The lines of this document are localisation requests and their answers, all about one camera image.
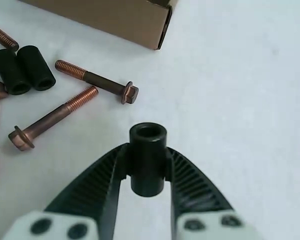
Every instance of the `black bushing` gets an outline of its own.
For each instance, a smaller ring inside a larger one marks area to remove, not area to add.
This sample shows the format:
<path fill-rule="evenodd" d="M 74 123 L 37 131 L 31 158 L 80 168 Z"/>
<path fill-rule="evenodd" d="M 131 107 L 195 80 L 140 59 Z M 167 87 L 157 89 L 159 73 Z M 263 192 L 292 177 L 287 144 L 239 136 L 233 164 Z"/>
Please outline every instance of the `black bushing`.
<path fill-rule="evenodd" d="M 167 165 L 167 130 L 155 123 L 141 123 L 130 130 L 131 188 L 142 197 L 164 189 Z"/>
<path fill-rule="evenodd" d="M 36 46 L 21 48 L 17 60 L 35 90 L 45 91 L 56 84 L 54 75 Z"/>
<path fill-rule="evenodd" d="M 11 95 L 21 95 L 31 89 L 31 85 L 20 68 L 15 52 L 0 50 L 0 76 L 6 91 Z"/>

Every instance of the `brown cardboard box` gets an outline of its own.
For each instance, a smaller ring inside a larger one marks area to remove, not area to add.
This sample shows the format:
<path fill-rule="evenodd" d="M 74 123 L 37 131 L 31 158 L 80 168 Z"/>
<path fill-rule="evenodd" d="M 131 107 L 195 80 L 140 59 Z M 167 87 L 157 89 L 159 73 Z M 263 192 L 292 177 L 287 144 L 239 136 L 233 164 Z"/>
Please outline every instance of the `brown cardboard box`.
<path fill-rule="evenodd" d="M 160 49 L 178 0 L 20 0 L 147 48 Z"/>

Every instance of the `black plastic jaw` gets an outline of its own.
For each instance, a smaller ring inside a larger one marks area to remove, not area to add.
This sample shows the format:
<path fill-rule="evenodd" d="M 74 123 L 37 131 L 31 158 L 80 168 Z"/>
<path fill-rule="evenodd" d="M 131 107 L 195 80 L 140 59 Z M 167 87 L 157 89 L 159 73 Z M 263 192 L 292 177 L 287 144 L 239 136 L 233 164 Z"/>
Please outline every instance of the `black plastic jaw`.
<path fill-rule="evenodd" d="M 99 238 L 112 240 L 120 184 L 131 176 L 132 190 L 144 197 L 159 194 L 164 180 L 171 183 L 171 228 L 185 213 L 232 209 L 213 183 L 187 158 L 166 147 L 167 131 L 155 123 L 130 130 L 130 143 L 97 160 L 45 209 L 47 212 L 91 217 L 98 223 Z"/>

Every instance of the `white table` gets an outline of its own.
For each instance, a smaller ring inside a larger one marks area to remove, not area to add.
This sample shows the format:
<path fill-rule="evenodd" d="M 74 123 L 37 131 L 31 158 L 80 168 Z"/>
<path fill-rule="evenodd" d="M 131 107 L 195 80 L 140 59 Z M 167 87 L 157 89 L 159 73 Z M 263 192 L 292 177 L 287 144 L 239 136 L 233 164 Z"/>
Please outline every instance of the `white table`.
<path fill-rule="evenodd" d="M 15 218 L 43 210 L 127 142 L 130 127 L 155 122 L 264 239 L 300 240 L 300 0 L 181 0 L 159 51 L 16 0 L 0 0 L 0 27 L 20 46 L 36 45 L 57 79 L 50 90 L 1 102 L 0 239 Z M 19 152 L 8 140 L 15 125 L 27 127 L 88 86 L 57 72 L 58 59 L 133 81 L 138 99 L 121 105 L 100 90 Z M 170 186 L 146 199 L 124 181 L 114 239 L 170 237 Z"/>

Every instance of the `threaded shank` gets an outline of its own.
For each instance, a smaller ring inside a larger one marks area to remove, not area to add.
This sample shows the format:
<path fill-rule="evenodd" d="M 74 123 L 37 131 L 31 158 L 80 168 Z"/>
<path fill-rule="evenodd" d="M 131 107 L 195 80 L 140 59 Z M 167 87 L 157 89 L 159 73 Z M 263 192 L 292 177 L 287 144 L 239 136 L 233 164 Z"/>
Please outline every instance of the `threaded shank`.
<path fill-rule="evenodd" d="M 79 80 L 84 80 L 84 74 L 86 72 L 83 68 L 63 60 L 55 62 L 55 69 Z"/>
<path fill-rule="evenodd" d="M 86 90 L 69 100 L 66 105 L 71 112 L 81 108 L 91 99 L 98 95 L 98 90 L 95 86 L 88 87 Z"/>
<path fill-rule="evenodd" d="M 19 44 L 1 29 L 0 29 L 0 44 L 12 51 L 17 51 L 19 49 Z"/>

